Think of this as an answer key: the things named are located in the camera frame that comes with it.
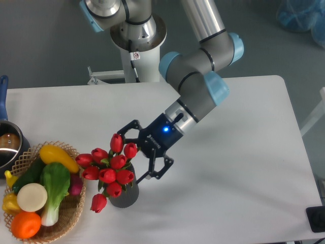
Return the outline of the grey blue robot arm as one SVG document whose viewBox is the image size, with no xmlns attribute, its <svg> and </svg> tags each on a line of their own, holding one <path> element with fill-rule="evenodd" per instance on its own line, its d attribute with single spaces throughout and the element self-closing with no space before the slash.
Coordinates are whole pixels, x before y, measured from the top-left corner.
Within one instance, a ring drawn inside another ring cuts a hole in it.
<svg viewBox="0 0 325 244">
<path fill-rule="evenodd" d="M 166 154 L 187 131 L 229 95 L 218 71 L 239 60 L 242 40 L 228 33 L 214 1 L 182 1 L 200 44 L 189 55 L 160 55 L 167 36 L 163 20 L 152 13 L 151 1 L 81 1 L 80 8 L 94 31 L 110 31 L 119 48 L 121 71 L 90 72 L 90 82 L 122 78 L 127 83 L 165 80 L 179 98 L 146 128 L 133 120 L 120 131 L 139 134 L 134 143 L 149 159 L 145 178 L 161 178 L 172 166 Z"/>
</svg>

